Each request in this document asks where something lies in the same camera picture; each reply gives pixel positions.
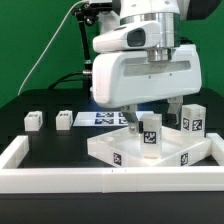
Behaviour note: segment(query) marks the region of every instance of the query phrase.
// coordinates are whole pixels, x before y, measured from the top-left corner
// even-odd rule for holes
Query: metal bracket
[[[121,107],[121,112],[128,122],[130,134],[139,133],[139,121],[136,116],[138,106],[136,104]]]
[[[173,125],[179,124],[179,113],[183,104],[183,96],[173,97],[167,99],[169,103],[168,108],[168,120],[172,122]]]

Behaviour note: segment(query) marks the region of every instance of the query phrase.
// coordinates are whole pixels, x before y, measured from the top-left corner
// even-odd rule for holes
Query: white container
[[[29,112],[24,118],[25,131],[39,131],[43,124],[41,111]]]
[[[211,155],[211,140],[189,137],[181,131],[162,127],[161,157],[146,158],[140,148],[140,135],[128,128],[88,139],[88,154],[115,167],[190,166]]]
[[[56,129],[59,130],[70,130],[73,122],[72,111],[65,110],[60,111],[56,117]]]
[[[140,149],[145,158],[158,158],[162,150],[162,115],[143,114],[143,133],[140,137]]]

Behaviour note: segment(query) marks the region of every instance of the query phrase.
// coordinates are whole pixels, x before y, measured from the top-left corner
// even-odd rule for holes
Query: white block
[[[206,108],[197,104],[182,106],[181,132],[189,136],[204,137]]]
[[[162,151],[162,115],[143,114],[143,134],[140,137],[140,149],[146,158],[158,158]]]
[[[126,168],[104,169],[102,177],[103,193],[136,192],[136,174]]]
[[[41,111],[29,112],[24,118],[25,131],[39,131],[43,124],[43,114]]]
[[[0,170],[0,193],[102,192],[102,170],[41,168]]]
[[[212,140],[211,155],[220,166],[224,166],[224,140],[216,133],[209,133],[206,137]]]
[[[17,136],[0,156],[0,169],[15,169],[29,151],[27,136]]]
[[[224,188],[221,167],[151,167],[137,176],[137,191],[220,191]]]
[[[56,129],[57,130],[70,130],[73,123],[72,111],[65,110],[60,111],[56,117]]]

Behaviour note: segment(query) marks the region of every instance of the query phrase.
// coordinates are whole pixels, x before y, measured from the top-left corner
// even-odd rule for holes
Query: white plastic housing
[[[200,87],[201,70],[194,45],[175,49],[167,62],[149,63],[146,51],[127,51],[101,54],[93,64],[93,95],[102,107],[188,95]]]
[[[109,32],[120,26],[120,18],[115,12],[99,14],[100,34]]]
[[[177,4],[180,10],[180,20],[186,20],[190,0],[177,0]]]
[[[133,47],[128,43],[127,39],[129,33],[136,29],[141,29],[145,32],[145,44],[143,46]],[[147,49],[156,46],[160,40],[160,24],[156,21],[146,21],[126,24],[120,26],[118,29],[95,37],[93,40],[93,48],[98,53],[130,49]]]
[[[89,4],[112,3],[112,0],[89,0]]]
[[[176,0],[121,0],[120,19],[148,13],[177,13]]]

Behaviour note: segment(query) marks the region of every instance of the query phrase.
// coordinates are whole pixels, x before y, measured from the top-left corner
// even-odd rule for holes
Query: small white cube
[[[197,104],[182,106],[181,131],[189,136],[204,137],[206,108]]]
[[[56,129],[70,130],[72,122],[73,122],[72,111],[70,110],[60,111],[56,117]]]
[[[43,124],[43,114],[41,111],[29,112],[24,118],[25,131],[39,131]]]

